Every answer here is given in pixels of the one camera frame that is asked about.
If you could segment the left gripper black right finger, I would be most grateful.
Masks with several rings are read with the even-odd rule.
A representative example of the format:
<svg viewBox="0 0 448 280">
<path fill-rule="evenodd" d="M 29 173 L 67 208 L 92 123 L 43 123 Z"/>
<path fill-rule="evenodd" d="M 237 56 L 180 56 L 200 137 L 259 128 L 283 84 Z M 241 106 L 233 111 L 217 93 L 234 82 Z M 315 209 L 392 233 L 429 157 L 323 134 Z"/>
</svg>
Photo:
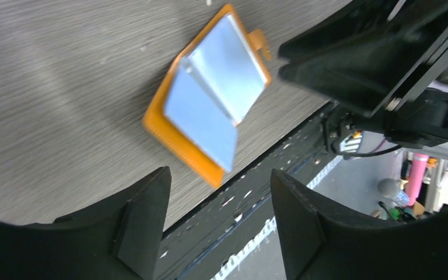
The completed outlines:
<svg viewBox="0 0 448 280">
<path fill-rule="evenodd" d="M 280 170 L 270 187 L 288 279 L 448 279 L 448 209 L 400 223 L 357 212 Z"/>
</svg>

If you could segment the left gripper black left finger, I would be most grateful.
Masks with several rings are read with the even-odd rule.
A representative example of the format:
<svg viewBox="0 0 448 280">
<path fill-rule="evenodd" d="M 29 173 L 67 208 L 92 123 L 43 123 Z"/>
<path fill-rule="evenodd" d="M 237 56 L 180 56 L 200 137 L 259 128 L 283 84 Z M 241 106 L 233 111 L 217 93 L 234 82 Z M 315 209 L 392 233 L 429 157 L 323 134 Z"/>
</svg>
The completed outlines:
<svg viewBox="0 0 448 280">
<path fill-rule="evenodd" d="M 0 222 L 0 279 L 153 279 L 168 167 L 51 224 Z"/>
</svg>

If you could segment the orange card holder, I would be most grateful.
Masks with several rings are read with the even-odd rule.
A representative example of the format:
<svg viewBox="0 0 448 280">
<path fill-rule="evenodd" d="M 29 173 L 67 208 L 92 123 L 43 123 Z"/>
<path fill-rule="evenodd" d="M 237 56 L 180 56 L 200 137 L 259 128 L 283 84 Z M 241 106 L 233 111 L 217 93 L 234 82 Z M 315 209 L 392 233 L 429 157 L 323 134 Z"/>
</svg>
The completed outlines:
<svg viewBox="0 0 448 280">
<path fill-rule="evenodd" d="M 237 126 L 272 76 L 262 30 L 248 32 L 235 8 L 224 5 L 176 56 L 143 125 L 210 186 L 233 168 Z"/>
</svg>

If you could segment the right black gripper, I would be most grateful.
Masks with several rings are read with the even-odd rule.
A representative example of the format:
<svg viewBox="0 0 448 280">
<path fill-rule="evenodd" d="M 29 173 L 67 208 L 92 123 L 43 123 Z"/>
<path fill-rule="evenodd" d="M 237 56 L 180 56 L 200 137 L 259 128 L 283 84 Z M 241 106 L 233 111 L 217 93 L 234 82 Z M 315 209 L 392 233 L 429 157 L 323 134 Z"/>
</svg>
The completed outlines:
<svg viewBox="0 0 448 280">
<path fill-rule="evenodd" d="M 448 1 L 351 1 L 282 43 L 278 56 L 309 52 L 391 24 L 397 33 L 384 58 L 335 59 L 282 66 L 279 76 L 365 117 L 370 129 L 405 148 L 448 142 Z"/>
</svg>

